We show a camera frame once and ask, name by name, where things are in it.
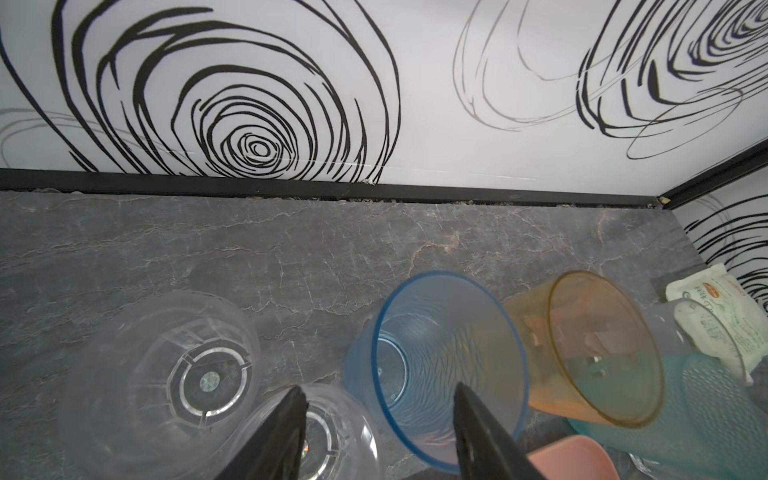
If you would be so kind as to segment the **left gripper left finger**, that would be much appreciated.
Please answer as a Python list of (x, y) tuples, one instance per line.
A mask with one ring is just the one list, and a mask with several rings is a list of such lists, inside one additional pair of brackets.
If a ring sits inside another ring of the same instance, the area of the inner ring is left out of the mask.
[(290, 388), (216, 480), (297, 480), (309, 403), (299, 386)]

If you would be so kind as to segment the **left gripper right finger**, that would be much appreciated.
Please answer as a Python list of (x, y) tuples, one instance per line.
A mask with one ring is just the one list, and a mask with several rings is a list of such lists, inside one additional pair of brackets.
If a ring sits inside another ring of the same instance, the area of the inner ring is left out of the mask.
[(461, 382), (454, 391), (453, 425), (462, 479), (545, 480), (482, 400)]

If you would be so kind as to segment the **pink plastic tray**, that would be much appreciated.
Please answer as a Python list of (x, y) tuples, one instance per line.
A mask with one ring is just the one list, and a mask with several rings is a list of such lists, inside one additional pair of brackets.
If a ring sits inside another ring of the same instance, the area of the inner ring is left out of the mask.
[(586, 436), (560, 439), (527, 457), (548, 480), (619, 480), (608, 453)]

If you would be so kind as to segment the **blue plastic cup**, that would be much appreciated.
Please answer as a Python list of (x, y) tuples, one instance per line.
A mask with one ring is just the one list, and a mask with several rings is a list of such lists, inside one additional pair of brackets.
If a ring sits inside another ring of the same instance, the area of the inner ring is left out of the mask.
[(365, 321), (342, 372), (345, 390), (374, 423), (438, 470), (459, 471), (458, 384), (510, 436), (524, 426), (530, 381), (521, 337), (490, 292), (452, 272), (428, 271), (401, 283)]

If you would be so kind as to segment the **yellow plastic cup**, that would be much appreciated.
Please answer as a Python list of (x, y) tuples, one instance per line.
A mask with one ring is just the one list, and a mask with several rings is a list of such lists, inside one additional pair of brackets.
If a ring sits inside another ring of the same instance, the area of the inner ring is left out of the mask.
[(660, 414), (659, 348), (639, 308), (613, 282), (568, 271), (502, 306), (523, 343), (530, 407), (625, 428), (644, 427)]

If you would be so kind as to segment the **teal plastic cup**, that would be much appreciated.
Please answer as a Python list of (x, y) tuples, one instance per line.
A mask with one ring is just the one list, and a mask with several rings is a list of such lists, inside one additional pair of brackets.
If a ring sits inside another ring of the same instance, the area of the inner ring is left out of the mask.
[(702, 353), (663, 358), (665, 401), (649, 425), (572, 420), (575, 431), (630, 455), (653, 479), (765, 479), (767, 418), (722, 362)]

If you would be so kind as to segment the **clear glass back left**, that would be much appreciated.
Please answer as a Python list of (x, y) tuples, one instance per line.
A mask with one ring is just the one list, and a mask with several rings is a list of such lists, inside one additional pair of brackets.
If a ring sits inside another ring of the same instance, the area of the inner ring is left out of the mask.
[(123, 308), (81, 352), (59, 409), (64, 448), (96, 479), (193, 479), (257, 396), (260, 345), (247, 315), (204, 292)]

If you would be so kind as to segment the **pink tinted glass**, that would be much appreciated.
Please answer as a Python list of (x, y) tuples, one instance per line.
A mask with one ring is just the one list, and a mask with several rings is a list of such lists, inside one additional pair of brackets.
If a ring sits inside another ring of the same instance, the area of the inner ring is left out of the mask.
[(722, 322), (702, 304), (677, 299), (642, 311), (661, 355), (699, 352), (717, 358), (742, 383), (747, 370), (737, 345)]

